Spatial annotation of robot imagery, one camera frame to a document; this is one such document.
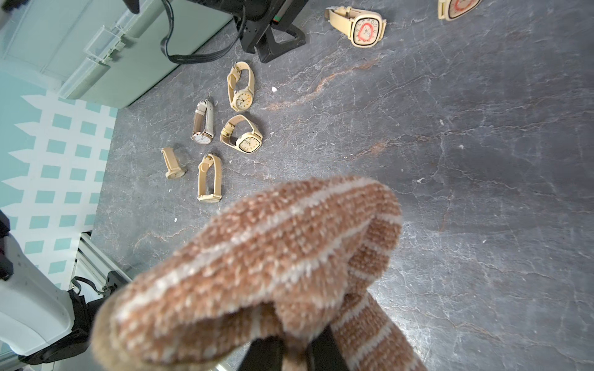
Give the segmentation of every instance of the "brown striped knitted glove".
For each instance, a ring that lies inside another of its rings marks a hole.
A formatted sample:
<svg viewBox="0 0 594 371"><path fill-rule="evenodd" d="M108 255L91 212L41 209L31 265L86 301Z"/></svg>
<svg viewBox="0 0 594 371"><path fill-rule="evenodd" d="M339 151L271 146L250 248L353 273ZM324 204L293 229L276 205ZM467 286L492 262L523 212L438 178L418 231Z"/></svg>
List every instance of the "brown striped knitted glove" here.
<svg viewBox="0 0 594 371"><path fill-rule="evenodd" d="M350 370L425 370L367 292L388 267L402 215L375 180L291 182L244 198L109 298L91 347L108 371L207 370L276 335L283 369L331 324Z"/></svg>

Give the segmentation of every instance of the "wristwatch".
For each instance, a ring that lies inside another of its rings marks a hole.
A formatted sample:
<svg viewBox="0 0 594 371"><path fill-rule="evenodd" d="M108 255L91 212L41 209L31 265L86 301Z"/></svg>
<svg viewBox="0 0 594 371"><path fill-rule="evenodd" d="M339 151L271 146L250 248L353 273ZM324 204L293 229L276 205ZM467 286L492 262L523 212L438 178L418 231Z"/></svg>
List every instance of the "wristwatch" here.
<svg viewBox="0 0 594 371"><path fill-rule="evenodd" d="M214 112L213 104L209 100L198 103L194 114L194 130L192 139L196 143L208 144L214 137Z"/></svg>
<svg viewBox="0 0 594 371"><path fill-rule="evenodd" d="M206 173L214 166L214 189L210 195L206 193ZM221 195L221 180L223 177L223 166L221 159L215 154L207 153L198 165L198 201L219 202Z"/></svg>
<svg viewBox="0 0 594 371"><path fill-rule="evenodd" d="M235 86L241 77L241 71L247 69L249 72L248 86L235 91ZM227 90L229 93L229 104L236 112L247 110L254 102L254 73L245 62L237 62L227 75Z"/></svg>
<svg viewBox="0 0 594 371"><path fill-rule="evenodd" d="M167 179L177 179L185 174L185 170L179 165L179 160L173 153L173 148L165 147L161 150L163 158L165 159L165 165L167 166L167 172L165 177Z"/></svg>
<svg viewBox="0 0 594 371"><path fill-rule="evenodd" d="M235 145L231 144L231 134L233 134L233 130L235 130L235 126L242 121L247 121L248 124L252 127L251 133L244 133L239 139L235 141ZM233 116L223 130L221 130L221 142L225 143L226 145L235 148L239 152L242 153L252 153L262 145L262 134L254 125L253 122L248 120L247 117L244 115L237 115Z"/></svg>
<svg viewBox="0 0 594 371"><path fill-rule="evenodd" d="M437 18L453 21L476 8L481 0L438 0Z"/></svg>
<svg viewBox="0 0 594 371"><path fill-rule="evenodd" d="M326 8L324 16L356 47L372 47L384 37L387 21L379 13L352 7L330 7Z"/></svg>

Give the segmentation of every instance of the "white robot part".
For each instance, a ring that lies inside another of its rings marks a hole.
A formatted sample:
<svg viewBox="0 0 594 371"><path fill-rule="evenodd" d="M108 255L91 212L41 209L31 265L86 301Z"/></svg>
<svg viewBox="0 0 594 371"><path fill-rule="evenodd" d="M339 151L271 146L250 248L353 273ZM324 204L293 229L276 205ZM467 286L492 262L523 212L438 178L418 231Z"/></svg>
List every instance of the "white robot part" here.
<svg viewBox="0 0 594 371"><path fill-rule="evenodd" d="M72 331L72 300L27 259L10 234L4 237L4 254L14 273L0 280L0 340L28 356Z"/></svg>

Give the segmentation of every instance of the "watch face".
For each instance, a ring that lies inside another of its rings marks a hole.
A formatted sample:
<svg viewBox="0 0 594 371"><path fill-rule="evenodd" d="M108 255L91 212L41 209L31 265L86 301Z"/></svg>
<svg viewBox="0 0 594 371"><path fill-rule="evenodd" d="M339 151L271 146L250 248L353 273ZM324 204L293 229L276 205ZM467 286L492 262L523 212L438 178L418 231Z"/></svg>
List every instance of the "watch face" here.
<svg viewBox="0 0 594 371"><path fill-rule="evenodd" d="M474 9L480 0L451 0L448 9L450 18L456 18Z"/></svg>
<svg viewBox="0 0 594 371"><path fill-rule="evenodd" d="M239 148L247 153L252 153L260 147L261 143L254 137L245 138L239 143Z"/></svg>
<svg viewBox="0 0 594 371"><path fill-rule="evenodd" d="M375 18L361 18L355 23L353 41L357 45L371 45L377 40L380 22Z"/></svg>
<svg viewBox="0 0 594 371"><path fill-rule="evenodd" d="M208 144L208 143L210 143L210 141L212 141L212 138L207 137L206 135L202 135L202 134L192 134L192 139L196 143L200 143L200 144Z"/></svg>
<svg viewBox="0 0 594 371"><path fill-rule="evenodd" d="M243 111L247 110L252 105L252 95L249 94L247 91L244 91L240 95L237 96L235 100L235 106Z"/></svg>
<svg viewBox="0 0 594 371"><path fill-rule="evenodd" d="M200 197L198 197L198 200L202 201L202 202L206 202L207 204L214 204L215 202L220 201L220 199L216 199L216 198L202 198L201 199Z"/></svg>

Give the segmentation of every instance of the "gray marble surface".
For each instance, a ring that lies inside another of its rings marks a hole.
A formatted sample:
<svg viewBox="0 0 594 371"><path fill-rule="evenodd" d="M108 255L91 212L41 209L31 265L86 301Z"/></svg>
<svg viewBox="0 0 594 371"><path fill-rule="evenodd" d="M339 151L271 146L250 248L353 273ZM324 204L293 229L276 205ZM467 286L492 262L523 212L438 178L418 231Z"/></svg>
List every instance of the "gray marble surface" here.
<svg viewBox="0 0 594 371"><path fill-rule="evenodd" d="M324 21L329 5L296 20L304 47L264 65L236 46L118 113L93 242L134 276L241 196L371 176L406 220L372 292L429 369L594 370L594 2L484 0L452 22L435 0L357 2L388 19L371 49ZM199 100L215 104L217 133L233 116L239 60L264 134L251 155L189 138ZM165 146L188 169L179 180L165 179ZM219 204L196 200L206 151L224 162Z"/></svg>

